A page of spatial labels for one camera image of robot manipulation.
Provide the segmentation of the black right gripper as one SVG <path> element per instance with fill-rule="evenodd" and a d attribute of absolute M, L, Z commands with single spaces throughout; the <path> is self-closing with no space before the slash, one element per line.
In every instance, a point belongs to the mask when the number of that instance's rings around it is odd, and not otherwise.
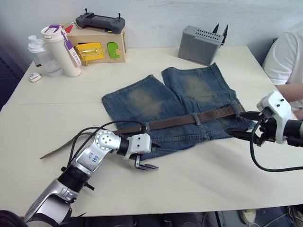
<path fill-rule="evenodd" d="M 273 112 L 266 107 L 261 112 L 257 111 L 247 111 L 240 113 L 240 117 L 248 120 L 258 120 L 256 124 L 256 129 L 259 129 L 262 134 L 257 136 L 256 133 L 243 131 L 240 129 L 227 129 L 226 133 L 230 136 L 250 141 L 253 139 L 254 144 L 257 146 L 262 146 L 265 141 L 275 142 L 276 141 L 276 120 L 273 117 Z"/>

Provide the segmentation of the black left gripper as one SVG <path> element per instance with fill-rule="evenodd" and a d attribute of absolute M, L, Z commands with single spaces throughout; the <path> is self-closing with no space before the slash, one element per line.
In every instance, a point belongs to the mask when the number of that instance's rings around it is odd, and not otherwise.
<path fill-rule="evenodd" d="M 161 145 L 156 143 L 156 142 L 152 142 L 151 143 L 151 146 L 152 147 L 156 147 L 156 148 L 160 148 Z M 149 171 L 149 170 L 157 170 L 159 169 L 158 166 L 154 166 L 154 165 L 151 165 L 151 164 L 144 164 L 142 165 L 140 163 L 140 160 L 141 160 L 141 154 L 132 154 L 130 156 L 130 159 L 134 161 L 134 167 L 136 169 L 141 169 L 141 170 L 145 170 L 145 171 Z"/>

